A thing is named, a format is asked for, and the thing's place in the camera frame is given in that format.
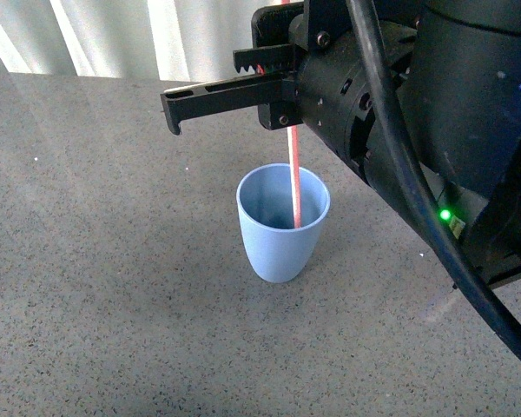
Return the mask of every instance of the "bolt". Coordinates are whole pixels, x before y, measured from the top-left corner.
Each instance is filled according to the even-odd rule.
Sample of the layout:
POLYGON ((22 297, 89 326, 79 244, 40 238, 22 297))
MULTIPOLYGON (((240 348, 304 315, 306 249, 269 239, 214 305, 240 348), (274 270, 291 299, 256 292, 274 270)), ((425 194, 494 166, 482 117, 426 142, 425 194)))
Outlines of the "bolt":
POLYGON ((321 48, 327 48, 330 44, 330 35, 328 34, 328 32, 325 32, 324 30, 319 32, 319 34, 316 36, 316 43, 321 48))
POLYGON ((373 106, 373 100, 371 100, 371 95, 368 93, 365 93, 360 101, 359 101, 359 108, 363 111, 369 110, 373 106))

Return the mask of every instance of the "gray speckled surface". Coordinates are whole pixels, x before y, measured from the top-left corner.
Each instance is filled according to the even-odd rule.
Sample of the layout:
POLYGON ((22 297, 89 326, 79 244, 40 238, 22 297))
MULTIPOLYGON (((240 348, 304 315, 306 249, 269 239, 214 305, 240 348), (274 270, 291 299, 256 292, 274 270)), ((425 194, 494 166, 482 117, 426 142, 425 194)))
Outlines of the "gray speckled surface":
POLYGON ((171 136, 168 86, 0 74, 0 416, 521 415, 518 360, 305 128, 326 228, 257 278, 234 192, 286 134, 246 109, 171 136))

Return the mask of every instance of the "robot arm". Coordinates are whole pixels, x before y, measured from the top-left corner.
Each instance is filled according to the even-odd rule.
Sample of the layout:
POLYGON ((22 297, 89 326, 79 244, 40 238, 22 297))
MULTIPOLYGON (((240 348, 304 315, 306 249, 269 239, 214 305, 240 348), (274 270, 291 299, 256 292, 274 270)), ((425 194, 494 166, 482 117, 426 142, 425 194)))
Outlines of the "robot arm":
POLYGON ((164 92, 168 126, 253 105, 266 129, 305 123, 521 360, 521 325, 492 292, 521 277, 521 2, 422 3, 258 10, 254 48, 234 53, 257 75, 164 92))

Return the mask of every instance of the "red straw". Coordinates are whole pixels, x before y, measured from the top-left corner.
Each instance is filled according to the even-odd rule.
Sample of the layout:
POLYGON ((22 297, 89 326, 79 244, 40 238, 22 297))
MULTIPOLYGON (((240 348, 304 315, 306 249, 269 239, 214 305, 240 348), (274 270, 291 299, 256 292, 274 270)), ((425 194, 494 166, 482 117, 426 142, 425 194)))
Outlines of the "red straw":
POLYGON ((297 126, 287 128, 287 146, 289 147, 289 168, 292 177, 293 226, 301 227, 301 184, 299 179, 299 136, 297 126))

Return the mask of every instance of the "blue plastic cup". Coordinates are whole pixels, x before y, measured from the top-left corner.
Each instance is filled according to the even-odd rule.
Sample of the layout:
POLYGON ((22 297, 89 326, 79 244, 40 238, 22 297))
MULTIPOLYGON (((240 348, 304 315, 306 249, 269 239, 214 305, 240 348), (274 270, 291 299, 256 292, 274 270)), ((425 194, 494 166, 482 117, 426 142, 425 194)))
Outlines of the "blue plastic cup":
POLYGON ((237 188, 241 235, 254 272, 268 282, 295 278, 319 240, 330 209, 330 193, 321 179, 300 168, 301 228, 293 228, 289 164, 254 169, 237 188))

